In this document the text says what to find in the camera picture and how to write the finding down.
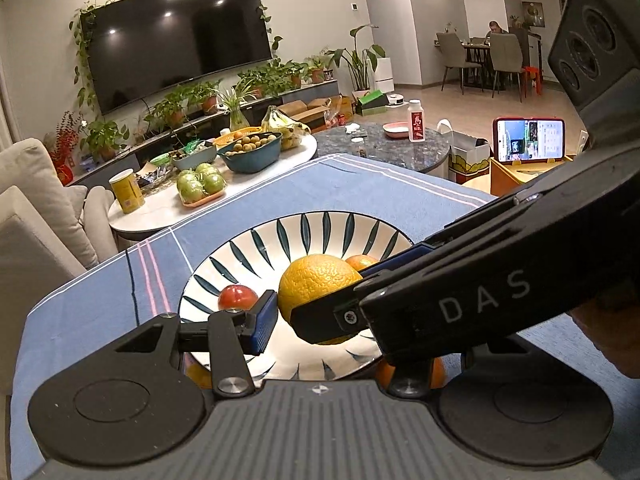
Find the white stripe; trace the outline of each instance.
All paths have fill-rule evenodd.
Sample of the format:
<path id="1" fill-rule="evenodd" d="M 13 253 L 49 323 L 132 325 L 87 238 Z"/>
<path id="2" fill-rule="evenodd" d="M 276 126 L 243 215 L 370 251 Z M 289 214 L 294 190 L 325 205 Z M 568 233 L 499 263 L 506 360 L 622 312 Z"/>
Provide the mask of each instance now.
<path id="1" fill-rule="evenodd" d="M 161 231 L 160 233 L 158 233 L 157 235 L 151 236 L 150 238 L 145 240 L 145 242 L 152 243 L 152 242 L 155 242 L 156 240 L 159 240 L 160 238 L 163 238 L 163 237 L 165 237 L 165 236 L 170 234 L 171 236 L 174 237 L 174 240 L 178 244 L 178 248 L 180 249 L 180 252 L 182 253 L 182 256 L 184 257 L 185 261 L 187 262 L 188 267 L 190 268 L 191 272 L 193 273 L 193 267 L 191 266 L 190 262 L 187 259 L 186 254 L 184 253 L 184 250 L 182 249 L 182 247 L 181 247 L 180 243 L 178 242 L 177 238 L 175 237 L 174 229 L 177 229 L 177 228 L 180 228 L 180 227 L 182 227 L 184 225 L 187 225 L 188 223 L 192 222 L 193 220 L 201 218 L 202 216 L 208 214 L 211 211 L 214 211 L 216 209 L 219 209 L 222 206 L 225 206 L 226 204 L 234 202 L 235 200 L 238 200 L 239 198 L 242 198 L 243 196 L 247 196 L 247 195 L 251 194 L 254 191 L 262 189 L 262 188 L 268 186 L 269 184 L 272 184 L 274 182 L 277 182 L 277 181 L 285 178 L 286 176 L 292 175 L 292 174 L 297 173 L 297 172 L 299 172 L 301 170 L 304 170 L 305 168 L 309 168 L 311 166 L 319 164 L 320 162 L 324 162 L 325 160 L 332 160 L 332 159 L 335 159 L 335 158 L 340 158 L 340 162 L 341 163 L 347 164 L 348 166 L 351 166 L 353 168 L 359 168 L 360 170 L 370 171 L 371 173 L 379 173 L 379 174 L 382 174 L 383 176 L 386 176 L 387 178 L 391 178 L 393 180 L 397 180 L 398 182 L 402 182 L 403 184 L 408 184 L 409 186 L 417 187 L 418 189 L 430 192 L 431 194 L 434 194 L 434 195 L 437 195 L 437 196 L 441 196 L 443 198 L 448 198 L 449 200 L 452 200 L 454 202 L 459 202 L 461 204 L 469 205 L 469 206 L 471 206 L 473 208 L 478 207 L 476 204 L 472 204 L 472 203 L 469 203 L 469 202 L 464 202 L 462 200 L 457 200 L 457 199 L 455 199 L 453 197 L 446 196 L 446 195 L 443 195 L 441 193 L 437 193 L 434 190 L 425 188 L 423 186 L 419 186 L 419 185 L 414 184 L 412 182 L 408 182 L 406 180 L 403 180 L 402 178 L 391 176 L 389 174 L 386 174 L 385 170 L 386 171 L 390 171 L 391 173 L 396 173 L 396 174 L 398 174 L 398 175 L 400 175 L 402 177 L 406 177 L 406 178 L 409 178 L 411 180 L 416 180 L 417 182 L 420 182 L 421 184 L 425 184 L 427 186 L 432 186 L 432 187 L 436 187 L 438 189 L 442 189 L 442 190 L 446 190 L 446 191 L 452 192 L 452 193 L 454 193 L 456 195 L 465 196 L 465 197 L 467 197 L 467 195 L 462 195 L 461 193 L 457 193 L 455 191 L 451 191 L 449 189 L 442 188 L 440 186 L 436 186 L 435 184 L 430 184 L 430 183 L 425 182 L 425 181 L 423 181 L 423 180 L 421 180 L 419 178 L 415 178 L 415 177 L 412 177 L 412 176 L 409 176 L 409 175 L 405 175 L 403 173 L 399 173 L 399 172 L 394 171 L 394 170 L 387 170 L 386 168 L 384 170 L 370 170 L 369 168 L 364 168 L 363 166 L 359 166 L 357 164 L 351 164 L 350 162 L 347 162 L 345 160 L 346 157 L 342 156 L 340 153 L 334 153 L 334 154 L 331 154 L 331 155 L 325 155 L 325 156 L 316 158 L 316 160 L 313 160 L 313 161 L 310 161 L 310 162 L 306 162 L 305 164 L 301 164 L 300 166 L 297 166 L 296 168 L 293 168 L 292 170 L 287 171 L 287 173 L 283 173 L 282 175 L 280 175 L 280 176 L 278 176 L 278 177 L 276 177 L 276 178 L 274 178 L 272 180 L 269 180 L 267 182 L 261 182 L 260 184 L 257 184 L 256 186 L 250 187 L 250 188 L 244 190 L 242 193 L 239 193 L 235 197 L 232 197 L 232 198 L 230 198 L 229 200 L 226 200 L 223 203 L 220 203 L 220 204 L 217 204 L 217 205 L 215 205 L 215 206 L 213 206 L 211 208 L 208 208 L 208 209 L 202 211 L 201 213 L 199 213 L 198 215 L 195 215 L 193 217 L 190 217 L 188 219 L 183 220 L 182 222 L 180 222 L 176 226 L 173 226 L 172 228 L 165 229 L 165 230 Z M 364 162 L 364 164 L 366 166 L 372 166 L 374 168 L 377 168 L 377 166 L 375 166 L 373 164 L 369 164 L 369 163 L 366 163 L 366 162 Z M 481 201 L 481 199 L 476 198 L 476 197 L 469 196 L 469 198 Z M 140 244 L 135 245 L 135 247 L 133 247 L 132 249 L 129 250 L 129 254 L 131 254 L 132 252 L 138 250 L 139 246 L 140 246 Z M 54 291 L 51 294 L 49 294 L 48 296 L 44 297 L 35 307 L 33 307 L 31 309 L 31 311 L 27 314 L 27 316 L 30 316 L 33 312 L 38 310 L 43 304 L 47 303 L 47 301 L 51 300 L 52 298 L 57 297 L 58 295 L 62 294 L 63 292 L 66 292 L 72 286 L 83 282 L 89 276 L 92 276 L 93 274 L 95 274 L 98 270 L 101 270 L 101 269 L 103 269 L 105 267 L 108 267 L 112 263 L 117 262 L 117 261 L 119 261 L 120 259 L 122 259 L 124 257 L 125 257 L 125 253 L 124 252 L 121 253 L 121 254 L 118 254 L 117 256 L 114 256 L 111 260 L 108 260 L 108 261 L 104 262 L 103 264 L 100 264 L 97 267 L 94 267 L 93 269 L 88 270 L 86 273 L 82 274 L 81 276 L 78 276 L 77 278 L 75 278 L 71 282 L 68 282 L 66 285 L 63 285 L 62 287 L 60 287 L 56 291 Z"/>
<path id="2" fill-rule="evenodd" d="M 180 245 L 180 242 L 178 241 L 178 238 L 175 237 L 174 230 L 169 227 L 169 232 L 171 233 L 171 236 L 174 237 L 175 243 L 178 245 L 178 249 L 180 249 L 180 252 L 182 253 L 182 257 L 184 258 L 184 261 L 187 262 L 187 267 L 189 267 L 189 270 L 193 274 L 193 267 L 191 267 L 191 263 L 189 262 L 189 259 L 187 258 L 187 255 L 184 253 L 184 249 Z"/>
<path id="3" fill-rule="evenodd" d="M 359 168 L 361 170 L 370 171 L 371 173 L 379 173 L 382 176 L 386 176 L 387 178 L 391 178 L 392 180 L 397 180 L 398 182 L 402 182 L 403 184 L 407 184 L 409 186 L 417 187 L 418 189 L 426 191 L 427 193 L 431 193 L 431 194 L 434 194 L 434 195 L 437 195 L 437 196 L 441 196 L 443 198 L 451 200 L 452 202 L 458 202 L 458 203 L 461 203 L 461 204 L 469 205 L 469 206 L 473 207 L 474 209 L 479 207 L 478 204 L 474 204 L 474 203 L 471 203 L 471 202 L 465 202 L 464 200 L 459 200 L 457 198 L 453 198 L 452 196 L 443 195 L 442 193 L 438 193 L 437 191 L 434 191 L 433 189 L 429 189 L 428 187 L 423 187 L 423 186 L 420 186 L 419 184 L 414 184 L 413 182 L 408 182 L 408 181 L 402 180 L 401 178 L 398 178 L 396 176 L 386 174 L 383 170 L 370 170 L 369 168 L 363 168 L 361 166 L 358 166 L 357 164 L 351 164 L 350 162 L 347 162 L 345 160 L 341 160 L 340 162 L 343 163 L 343 164 L 346 164 L 347 166 L 352 166 L 354 168 Z M 422 184 L 426 184 L 426 182 L 424 182 L 423 180 L 419 180 L 418 179 L 418 181 L 420 183 L 422 183 Z"/>
<path id="4" fill-rule="evenodd" d="M 316 160 L 313 160 L 311 162 L 306 162 L 305 164 L 301 164 L 300 166 L 297 166 L 295 168 L 292 168 L 292 170 L 287 171 L 287 173 L 283 173 L 281 176 L 274 178 L 272 180 L 269 180 L 267 182 L 262 182 L 260 184 L 257 184 L 256 186 L 250 187 L 248 189 L 245 189 L 242 193 L 239 193 L 238 195 L 236 195 L 235 197 L 232 197 L 229 200 L 226 200 L 225 202 L 221 203 L 221 204 L 217 204 L 214 207 L 208 208 L 204 211 L 202 211 L 201 213 L 199 213 L 198 215 L 194 216 L 194 217 L 190 217 L 188 219 L 183 220 L 182 222 L 184 222 L 184 224 L 178 224 L 177 226 L 174 226 L 173 228 L 168 228 L 168 229 L 164 229 L 162 230 L 160 233 L 158 233 L 157 235 L 153 235 L 149 238 L 147 238 L 146 240 L 144 240 L 143 242 L 139 242 L 137 245 L 135 245 L 132 250 L 129 250 L 129 254 L 131 254 L 133 251 L 137 250 L 138 247 L 140 246 L 141 243 L 153 243 L 156 240 L 159 240 L 160 238 L 164 238 L 165 236 L 171 234 L 176 243 L 178 244 L 178 247 L 180 248 L 180 252 L 182 252 L 182 256 L 184 256 L 185 261 L 187 262 L 187 265 L 189 266 L 189 268 L 191 269 L 191 272 L 193 273 L 193 267 L 191 266 L 190 262 L 187 259 L 186 254 L 184 253 L 184 251 L 182 250 L 182 247 L 180 245 L 180 243 L 178 242 L 177 238 L 175 237 L 175 233 L 173 231 L 174 228 L 178 228 L 181 227 L 182 225 L 187 225 L 188 223 L 190 223 L 191 221 L 200 218 L 201 216 L 204 216 L 205 214 L 208 214 L 210 211 L 214 211 L 216 209 L 219 209 L 220 207 L 233 202 L 234 200 L 237 200 L 238 198 L 242 198 L 243 196 L 249 195 L 250 193 L 261 189 L 265 186 L 268 186 L 269 184 L 272 184 L 273 182 L 276 182 L 278 180 L 280 180 L 281 178 L 284 178 L 285 176 L 289 176 L 290 174 L 293 173 L 297 173 L 300 170 L 304 170 L 305 168 L 309 168 L 311 166 L 314 166 L 316 164 L 319 164 L 320 162 L 323 162 L 324 160 L 331 160 L 335 157 L 337 157 L 338 154 L 334 153 L 331 155 L 325 155 L 319 158 L 316 158 Z M 43 304 L 47 303 L 47 301 L 51 300 L 52 298 L 55 298 L 56 296 L 62 294 L 63 292 L 66 292 L 67 290 L 69 290 L 72 286 L 76 285 L 77 283 L 80 283 L 82 281 L 84 281 L 85 279 L 87 279 L 89 276 L 91 276 L 92 274 L 95 274 L 98 270 L 101 270 L 105 267 L 110 266 L 112 263 L 117 262 L 118 260 L 124 258 L 125 253 L 121 253 L 118 254 L 117 256 L 114 256 L 111 260 L 107 260 L 106 262 L 94 267 L 93 269 L 87 271 L 86 273 L 82 274 L 81 276 L 78 276 L 77 278 L 73 279 L 71 282 L 66 283 L 65 285 L 63 285 L 62 287 L 58 288 L 57 290 L 55 290 L 54 292 L 50 293 L 48 296 L 45 296 L 42 300 L 40 300 L 40 302 L 31 309 L 31 311 L 27 314 L 27 317 L 29 317 L 33 312 L 35 312 L 36 310 L 38 310 Z"/>
<path id="5" fill-rule="evenodd" d="M 135 245 L 133 248 L 131 248 L 129 250 L 129 254 L 131 254 L 132 252 L 138 250 L 139 245 L 140 244 Z M 104 269 L 105 267 L 109 267 L 112 263 L 115 263 L 118 260 L 123 259 L 125 256 L 126 256 L 125 253 L 122 252 L 122 253 L 114 256 L 110 260 L 107 260 L 106 262 L 103 262 L 100 265 L 95 266 L 93 269 L 88 270 L 84 274 L 81 274 L 77 278 L 72 279 L 70 282 L 65 283 L 65 285 L 61 286 L 60 288 L 57 288 L 52 293 L 50 293 L 48 296 L 45 296 L 42 300 L 40 300 L 40 302 L 36 306 L 34 306 L 31 309 L 31 311 L 27 314 L 27 317 L 29 317 L 33 312 L 38 310 L 47 301 L 51 300 L 52 298 L 55 298 L 56 296 L 58 296 L 59 294 L 62 294 L 63 292 L 66 292 L 67 290 L 69 290 L 72 286 L 76 285 L 77 283 L 84 282 L 84 280 L 87 279 L 89 276 L 92 276 L 93 274 L 95 274 L 99 270 Z"/>
<path id="6" fill-rule="evenodd" d="M 365 162 L 365 159 L 362 160 L 353 160 L 353 158 L 349 158 L 349 157 L 345 157 L 343 155 L 338 155 L 337 158 L 342 159 L 347 159 L 350 160 L 351 162 L 357 162 L 358 164 L 363 164 L 364 166 L 370 166 L 372 168 L 379 168 L 381 169 L 379 166 L 376 166 L 375 164 L 371 164 L 370 162 Z M 426 186 L 431 186 L 434 187 L 436 189 L 442 190 L 442 191 L 446 191 L 448 193 L 452 193 L 454 195 L 458 195 L 461 196 L 463 198 L 468 198 L 469 200 L 477 200 L 478 202 L 482 203 L 482 204 L 486 204 L 488 203 L 487 200 L 483 200 L 482 198 L 478 198 L 477 196 L 473 196 L 473 195 L 468 195 L 468 194 L 464 194 L 464 193 L 458 193 L 457 191 L 453 191 L 452 189 L 449 189 L 448 187 L 442 187 L 442 186 L 437 186 L 436 184 L 432 184 L 431 182 L 427 182 L 421 178 L 417 178 L 414 177 L 412 175 L 407 175 L 405 173 L 401 173 L 400 171 L 396 171 L 393 170 L 392 168 L 384 168 L 382 171 L 388 171 L 389 173 L 395 173 L 396 175 L 402 176 L 403 178 L 408 178 L 411 180 L 415 180 L 416 182 L 420 182 L 421 184 L 425 184 Z"/>

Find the television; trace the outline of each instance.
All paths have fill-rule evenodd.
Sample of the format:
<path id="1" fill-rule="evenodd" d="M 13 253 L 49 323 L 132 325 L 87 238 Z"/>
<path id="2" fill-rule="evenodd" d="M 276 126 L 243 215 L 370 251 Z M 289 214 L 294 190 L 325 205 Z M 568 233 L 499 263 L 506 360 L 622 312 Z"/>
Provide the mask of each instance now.
<path id="1" fill-rule="evenodd" d="M 260 0 L 117 0 L 84 14 L 100 110 L 271 59 L 259 7 Z"/>

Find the red stool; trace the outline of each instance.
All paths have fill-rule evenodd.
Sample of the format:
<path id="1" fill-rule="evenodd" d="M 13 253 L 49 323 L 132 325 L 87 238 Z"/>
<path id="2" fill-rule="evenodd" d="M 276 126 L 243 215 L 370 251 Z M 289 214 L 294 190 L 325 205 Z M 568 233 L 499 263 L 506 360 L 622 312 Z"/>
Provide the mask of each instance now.
<path id="1" fill-rule="evenodd" d="M 542 95 L 542 78 L 540 77 L 540 69 L 534 66 L 526 66 L 524 67 L 524 97 L 527 96 L 529 78 L 536 80 L 536 94 Z"/>

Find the white bowl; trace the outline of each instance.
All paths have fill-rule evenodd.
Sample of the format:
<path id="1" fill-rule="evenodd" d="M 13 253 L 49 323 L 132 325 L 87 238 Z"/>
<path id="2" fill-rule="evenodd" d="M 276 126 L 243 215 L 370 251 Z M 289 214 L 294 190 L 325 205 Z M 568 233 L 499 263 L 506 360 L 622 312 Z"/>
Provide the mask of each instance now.
<path id="1" fill-rule="evenodd" d="M 344 259 L 369 254 L 383 260 L 412 245 L 392 225 L 358 213 L 318 211 L 271 220 L 225 242 L 202 262 L 184 287 L 178 312 L 183 320 L 206 321 L 218 310 L 220 290 L 233 283 L 251 287 L 258 296 L 277 291 L 289 264 L 307 254 Z M 338 345 L 312 345 L 298 338 L 278 314 L 265 353 L 246 360 L 259 386 L 264 379 L 340 379 L 380 356 L 370 330 Z M 208 353 L 194 357 L 209 367 Z"/>

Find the red plant decoration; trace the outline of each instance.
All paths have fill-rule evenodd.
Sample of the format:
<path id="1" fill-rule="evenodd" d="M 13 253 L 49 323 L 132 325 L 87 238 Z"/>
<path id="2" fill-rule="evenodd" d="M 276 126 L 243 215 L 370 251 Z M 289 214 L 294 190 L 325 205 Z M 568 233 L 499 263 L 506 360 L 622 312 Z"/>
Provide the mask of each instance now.
<path id="1" fill-rule="evenodd" d="M 74 148 L 78 145 L 78 126 L 81 121 L 82 116 L 66 111 L 58 123 L 55 144 L 48 146 L 49 156 L 56 168 L 66 164 Z"/>
<path id="2" fill-rule="evenodd" d="M 67 111 L 62 116 L 62 120 L 58 123 L 58 126 L 56 126 L 55 141 L 52 138 L 52 134 L 45 136 L 47 151 L 53 161 L 53 166 L 56 168 L 60 182 L 65 186 L 71 183 L 74 177 L 71 171 L 74 165 L 71 153 L 78 145 L 78 130 L 81 124 L 82 115 L 75 115 Z"/>

